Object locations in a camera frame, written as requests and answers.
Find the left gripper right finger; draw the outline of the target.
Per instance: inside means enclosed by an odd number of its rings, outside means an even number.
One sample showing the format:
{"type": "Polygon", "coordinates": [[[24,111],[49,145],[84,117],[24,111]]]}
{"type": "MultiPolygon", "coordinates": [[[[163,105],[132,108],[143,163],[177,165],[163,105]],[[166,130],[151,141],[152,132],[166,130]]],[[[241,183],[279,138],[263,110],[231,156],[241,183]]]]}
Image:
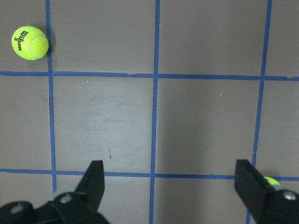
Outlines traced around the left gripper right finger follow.
{"type": "Polygon", "coordinates": [[[235,164],[235,190],[255,221],[262,221],[275,195],[276,187],[245,159],[235,164]]]}

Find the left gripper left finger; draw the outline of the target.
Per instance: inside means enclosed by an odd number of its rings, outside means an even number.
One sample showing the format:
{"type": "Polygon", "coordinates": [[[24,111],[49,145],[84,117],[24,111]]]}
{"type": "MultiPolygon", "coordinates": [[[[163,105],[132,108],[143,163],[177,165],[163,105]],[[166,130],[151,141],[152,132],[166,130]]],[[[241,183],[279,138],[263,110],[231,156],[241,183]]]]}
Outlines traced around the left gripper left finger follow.
{"type": "Polygon", "coordinates": [[[98,211],[104,194],[103,161],[92,161],[90,163],[74,192],[93,211],[98,211]]]}

